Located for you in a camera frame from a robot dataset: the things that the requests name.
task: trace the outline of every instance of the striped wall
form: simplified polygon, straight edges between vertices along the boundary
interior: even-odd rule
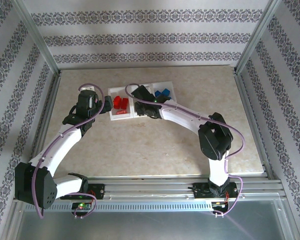
[[[0,238],[14,171],[31,158],[53,73],[9,0],[0,0]]]
[[[25,0],[61,69],[232,65],[268,0]]]
[[[300,232],[300,0],[283,0],[241,78]]]

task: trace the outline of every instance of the cable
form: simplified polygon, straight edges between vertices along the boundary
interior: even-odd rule
[[[94,205],[93,205],[93,208],[88,212],[86,213],[85,215],[83,216],[80,216],[81,219],[84,219],[85,217],[88,217],[97,207],[97,198],[96,196],[92,195],[92,194],[89,194],[89,193],[81,193],[81,192],[73,192],[73,193],[70,193],[68,195],[79,195],[79,196],[87,196],[87,197],[92,197],[92,200],[94,200]],[[74,217],[77,218],[78,215],[76,214],[77,213],[77,210],[78,210],[78,207],[74,210]]]
[[[93,83],[85,83],[83,85],[81,85],[78,90],[80,91],[81,88],[85,87],[85,86],[93,86],[95,88],[97,88],[100,93],[101,93],[101,96],[102,96],[102,104],[101,104],[101,107],[99,109],[99,111],[93,115],[91,118],[81,122],[81,123],[78,123],[70,128],[68,128],[67,130],[65,130],[63,133],[61,133],[47,148],[46,150],[44,151],[44,153],[42,154],[41,158],[39,159],[38,161],[38,164],[36,165],[35,169],[34,169],[34,172],[33,172],[33,176],[32,176],[32,180],[31,180],[31,192],[32,192],[32,198],[33,198],[33,204],[34,204],[34,207],[35,207],[35,210],[36,210],[36,213],[38,214],[39,218],[40,219],[43,219],[44,218],[44,210],[42,209],[41,212],[40,212],[40,208],[39,208],[39,204],[38,204],[38,200],[37,200],[37,194],[36,194],[36,177],[37,177],[37,172],[38,172],[38,169],[41,165],[41,163],[45,160],[45,157],[47,156],[47,154],[49,153],[49,151],[52,149],[52,147],[60,140],[64,137],[64,135],[66,135],[67,133],[69,133],[71,130],[73,129],[76,129],[77,127],[80,127],[81,125],[83,124],[86,124],[90,121],[92,121],[93,119],[95,119],[99,114],[100,112],[103,110],[104,106],[105,106],[105,95],[104,95],[104,92],[101,90],[100,87],[98,87],[97,85],[93,84]]]
[[[240,136],[242,144],[241,144],[241,147],[237,151],[235,151],[235,152],[231,153],[230,155],[228,155],[227,158],[230,158],[230,157],[232,157],[232,156],[240,153],[244,149],[245,144],[246,144],[245,137],[241,134],[241,132],[239,130],[237,130],[233,126],[230,126],[230,125],[228,125],[226,123],[223,123],[223,122],[220,122],[220,121],[216,121],[216,120],[213,120],[213,119],[210,119],[210,118],[207,118],[207,117],[200,116],[200,115],[195,114],[193,112],[190,112],[190,111],[188,111],[188,110],[186,110],[186,109],[184,109],[184,108],[182,108],[180,106],[175,106],[175,105],[170,105],[170,104],[167,104],[167,103],[159,103],[159,102],[152,102],[152,101],[145,101],[145,100],[138,99],[138,98],[132,96],[128,92],[128,87],[129,86],[138,86],[138,87],[140,87],[140,85],[136,84],[136,83],[130,83],[127,86],[125,86],[125,89],[124,89],[125,93],[130,98],[132,98],[133,100],[136,100],[137,102],[140,102],[140,103],[143,103],[143,104],[158,105],[158,106],[162,106],[162,107],[166,106],[166,107],[170,107],[170,108],[174,108],[174,109],[179,109],[179,110],[183,111],[184,113],[187,113],[187,114],[189,114],[189,115],[191,115],[191,116],[193,116],[195,118],[198,118],[198,119],[201,119],[201,120],[205,120],[207,122],[211,122],[211,123],[214,123],[214,124],[218,124],[218,125],[221,125],[223,127],[226,127],[226,128],[229,128],[229,129],[233,130],[236,134],[238,134]]]
[[[193,113],[193,112],[190,112],[190,111],[188,111],[188,110],[186,110],[186,109],[184,109],[184,108],[182,108],[182,107],[180,107],[180,106],[175,106],[175,105],[170,105],[170,104],[166,104],[166,103],[151,102],[151,101],[145,101],[145,100],[138,99],[138,98],[132,96],[132,95],[128,92],[128,87],[129,87],[129,86],[138,86],[138,87],[140,87],[140,85],[139,85],[139,84],[136,84],[136,83],[130,83],[130,84],[128,84],[127,86],[125,86],[125,89],[124,89],[124,90],[125,90],[125,93],[126,93],[130,98],[134,99],[134,100],[137,101],[137,102],[140,102],[140,103],[143,103],[143,104],[158,105],[158,106],[162,106],[162,107],[163,107],[163,106],[166,106],[166,107],[170,107],[170,108],[174,108],[174,109],[179,109],[179,110],[183,111],[184,113],[187,113],[187,114],[189,114],[189,115],[191,115],[191,116],[193,116],[193,117],[195,117],[195,118],[199,118],[199,119],[205,120],[205,121],[207,121],[207,122],[211,122],[211,123],[214,123],[214,124],[218,124],[218,125],[224,126],[224,127],[226,127],[226,128],[229,128],[229,129],[233,130],[236,134],[238,134],[238,135],[240,136],[241,142],[242,142],[241,147],[240,147],[237,151],[235,151],[235,152],[231,153],[230,155],[228,155],[228,156],[226,157],[227,159],[224,161],[224,171],[225,171],[226,174],[228,174],[228,158],[233,157],[233,156],[235,156],[236,154],[240,153],[240,152],[244,149],[245,144],[246,144],[245,137],[242,135],[242,133],[241,133],[239,130],[237,130],[237,129],[234,128],[233,126],[230,126],[230,125],[228,125],[228,124],[226,124],[226,123],[219,122],[219,121],[216,121],[216,120],[207,118],[207,117],[200,116],[200,115],[195,114],[195,113]],[[239,199],[239,196],[240,196],[240,194],[241,194],[241,192],[242,192],[242,188],[243,188],[243,185],[244,185],[244,181],[242,180],[242,178],[241,178],[240,176],[233,176],[233,175],[229,175],[229,174],[228,174],[228,176],[229,176],[229,178],[239,179],[239,180],[240,180],[240,182],[241,182],[240,190],[239,190],[238,196],[237,196],[236,199],[234,200],[234,203],[232,204],[232,206],[231,206],[226,212],[222,212],[222,211],[219,211],[219,210],[214,210],[214,212],[216,212],[216,216],[225,216],[225,215],[227,215],[227,214],[235,207],[235,205],[237,204],[237,201],[238,201],[238,199]]]

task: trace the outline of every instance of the blue cube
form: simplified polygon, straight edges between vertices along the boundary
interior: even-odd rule
[[[155,91],[155,93],[154,93],[154,96],[157,98],[157,97],[159,97],[161,95],[161,92],[160,91]]]
[[[169,97],[170,91],[168,89],[165,89],[162,91],[162,95],[165,95],[166,97]]]

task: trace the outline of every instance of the black bracket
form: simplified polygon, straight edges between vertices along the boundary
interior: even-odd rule
[[[95,193],[95,197],[98,200],[104,199],[105,195],[105,185],[101,183],[89,183],[87,188],[87,193],[93,191]],[[89,200],[91,201],[91,197],[85,195],[65,195],[60,197],[61,200]]]
[[[208,182],[195,182],[192,184],[192,187],[188,188],[193,190],[195,199],[224,198],[226,196],[226,192],[228,192],[229,198],[236,198],[238,196],[237,184],[235,182],[229,182],[229,184],[222,191],[222,194],[219,196],[214,192],[211,192]]]

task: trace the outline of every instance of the beige table surface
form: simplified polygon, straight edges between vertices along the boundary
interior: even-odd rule
[[[173,82],[179,104],[204,116],[218,112],[245,136],[244,151],[229,159],[230,173],[263,172],[229,66],[63,70],[45,143],[76,104],[81,84],[97,84],[108,94],[108,88],[129,83],[166,81]],[[232,151],[241,145],[240,138],[233,136]],[[206,175],[209,162],[200,150],[198,136],[174,122],[148,117],[110,121],[105,113],[69,151],[55,177],[70,172],[88,177]]]

